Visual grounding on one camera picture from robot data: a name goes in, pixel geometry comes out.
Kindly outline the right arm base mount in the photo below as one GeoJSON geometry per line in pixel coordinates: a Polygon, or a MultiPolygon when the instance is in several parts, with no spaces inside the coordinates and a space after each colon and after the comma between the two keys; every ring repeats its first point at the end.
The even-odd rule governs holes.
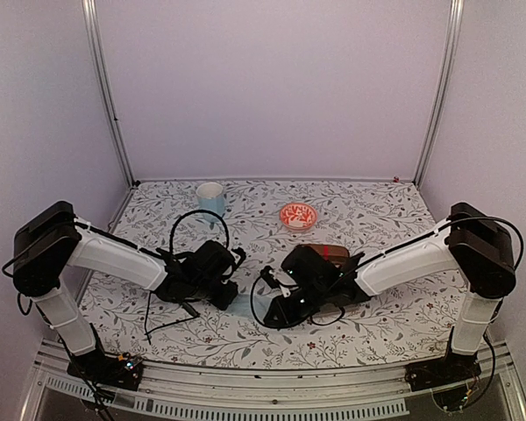
{"type": "Polygon", "coordinates": [[[455,412],[469,403],[480,374],[477,353],[459,354],[448,344],[442,357],[409,363],[404,379],[414,392],[430,389],[440,410],[455,412]]]}

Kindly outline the brown striped glasses case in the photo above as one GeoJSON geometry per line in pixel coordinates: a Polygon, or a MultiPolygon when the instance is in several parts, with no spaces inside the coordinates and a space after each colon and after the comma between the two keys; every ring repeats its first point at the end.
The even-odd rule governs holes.
{"type": "Polygon", "coordinates": [[[307,244],[307,246],[316,251],[325,260],[339,268],[342,267],[350,258],[350,253],[344,246],[326,244],[307,244]]]}

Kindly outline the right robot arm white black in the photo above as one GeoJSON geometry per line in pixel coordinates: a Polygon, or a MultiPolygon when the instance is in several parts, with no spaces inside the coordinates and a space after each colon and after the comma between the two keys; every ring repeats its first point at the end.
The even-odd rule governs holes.
{"type": "Polygon", "coordinates": [[[454,270],[468,292],[451,330],[446,355],[436,364],[442,382],[455,382],[479,351],[501,301],[516,286],[523,250],[520,230],[506,219],[488,216],[469,203],[456,203],[434,227],[372,256],[348,254],[339,246],[298,245],[274,270],[259,277],[280,294],[261,324],[281,330],[311,319],[325,305],[344,309],[403,283],[454,270]]]}

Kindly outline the pink translucent plastic cup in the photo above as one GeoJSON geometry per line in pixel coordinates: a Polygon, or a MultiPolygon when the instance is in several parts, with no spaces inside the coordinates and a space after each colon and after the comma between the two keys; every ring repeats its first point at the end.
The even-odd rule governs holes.
{"type": "Polygon", "coordinates": [[[340,325],[348,321],[351,317],[358,316],[361,311],[361,304],[337,307],[336,305],[328,303],[312,317],[312,320],[319,325],[340,325]]]}

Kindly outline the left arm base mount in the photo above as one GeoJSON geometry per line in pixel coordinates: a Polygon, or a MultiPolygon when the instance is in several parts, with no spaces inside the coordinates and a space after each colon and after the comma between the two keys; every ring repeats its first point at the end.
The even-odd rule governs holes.
{"type": "Polygon", "coordinates": [[[122,358],[109,356],[100,343],[82,355],[75,355],[65,347],[70,359],[67,373],[84,381],[137,391],[142,380],[143,365],[138,356],[125,353],[122,358]]]}

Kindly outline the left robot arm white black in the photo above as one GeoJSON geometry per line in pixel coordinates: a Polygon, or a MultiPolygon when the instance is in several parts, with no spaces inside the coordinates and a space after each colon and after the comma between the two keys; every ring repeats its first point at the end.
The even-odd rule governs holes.
{"type": "Polygon", "coordinates": [[[13,256],[2,267],[17,292],[36,303],[80,368],[95,381],[112,374],[112,361],[62,285],[65,268],[85,268],[129,281],[161,301],[187,306],[205,299],[226,310],[238,294],[232,275],[245,250],[228,242],[205,241],[194,252],[154,251],[92,226],[59,201],[20,228],[13,256]]]}

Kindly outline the blue cleaning cloth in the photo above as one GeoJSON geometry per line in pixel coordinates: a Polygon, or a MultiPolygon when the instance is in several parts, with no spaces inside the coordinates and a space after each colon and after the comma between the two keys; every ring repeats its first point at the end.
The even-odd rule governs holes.
{"type": "Polygon", "coordinates": [[[242,294],[233,300],[228,311],[239,318],[252,318],[252,310],[254,310],[255,315],[263,319],[271,302],[272,297],[270,296],[254,295],[251,297],[249,294],[242,294]]]}

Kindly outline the black sunglasses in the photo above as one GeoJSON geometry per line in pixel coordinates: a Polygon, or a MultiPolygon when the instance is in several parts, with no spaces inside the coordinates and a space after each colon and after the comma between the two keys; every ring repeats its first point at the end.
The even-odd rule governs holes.
{"type": "Polygon", "coordinates": [[[155,332],[163,330],[163,329],[167,329],[169,327],[174,327],[182,323],[193,321],[200,317],[200,313],[192,306],[192,302],[194,303],[195,300],[193,300],[192,302],[190,300],[185,300],[185,301],[178,302],[178,305],[181,310],[184,310],[188,314],[186,318],[177,318],[176,320],[173,320],[167,323],[163,323],[161,325],[150,326],[149,317],[151,313],[152,298],[153,298],[153,293],[150,293],[147,298],[146,312],[144,315],[144,334],[149,344],[152,344],[152,336],[155,332]]]}

